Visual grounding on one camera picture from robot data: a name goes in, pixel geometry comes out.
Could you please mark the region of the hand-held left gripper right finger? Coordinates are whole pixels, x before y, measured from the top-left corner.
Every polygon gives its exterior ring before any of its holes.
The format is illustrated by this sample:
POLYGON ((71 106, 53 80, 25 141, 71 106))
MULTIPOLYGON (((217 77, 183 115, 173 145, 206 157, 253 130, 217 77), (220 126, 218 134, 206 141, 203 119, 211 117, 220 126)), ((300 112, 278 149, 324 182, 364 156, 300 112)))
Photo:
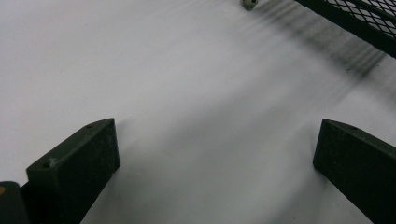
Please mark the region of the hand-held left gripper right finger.
POLYGON ((396 224, 396 147, 325 119, 313 165, 374 224, 396 224))

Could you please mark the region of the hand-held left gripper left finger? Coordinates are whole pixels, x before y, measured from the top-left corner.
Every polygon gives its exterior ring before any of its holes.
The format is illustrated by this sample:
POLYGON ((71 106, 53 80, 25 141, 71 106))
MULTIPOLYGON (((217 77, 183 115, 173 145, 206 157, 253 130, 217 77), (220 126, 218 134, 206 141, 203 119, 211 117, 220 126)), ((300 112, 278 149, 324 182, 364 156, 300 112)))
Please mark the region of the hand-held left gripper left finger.
POLYGON ((120 167, 114 119, 90 123, 31 164, 22 187, 33 224, 79 224, 120 167))

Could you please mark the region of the black mesh basket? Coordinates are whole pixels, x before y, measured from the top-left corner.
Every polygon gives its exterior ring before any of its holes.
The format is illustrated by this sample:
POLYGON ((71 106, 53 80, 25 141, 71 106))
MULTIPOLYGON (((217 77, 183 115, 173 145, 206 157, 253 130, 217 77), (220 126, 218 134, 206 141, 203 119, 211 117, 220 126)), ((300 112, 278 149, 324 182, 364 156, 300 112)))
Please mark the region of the black mesh basket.
POLYGON ((396 59, 396 0, 295 0, 396 59))

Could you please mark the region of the small white die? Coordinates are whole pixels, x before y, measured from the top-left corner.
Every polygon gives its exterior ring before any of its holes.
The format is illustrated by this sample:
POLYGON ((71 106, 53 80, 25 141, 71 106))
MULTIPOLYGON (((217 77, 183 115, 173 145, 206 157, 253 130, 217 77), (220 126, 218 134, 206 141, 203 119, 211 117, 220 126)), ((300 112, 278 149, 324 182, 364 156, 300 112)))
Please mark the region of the small white die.
POLYGON ((241 6, 248 11, 252 10, 258 3, 259 0, 240 0, 241 6))

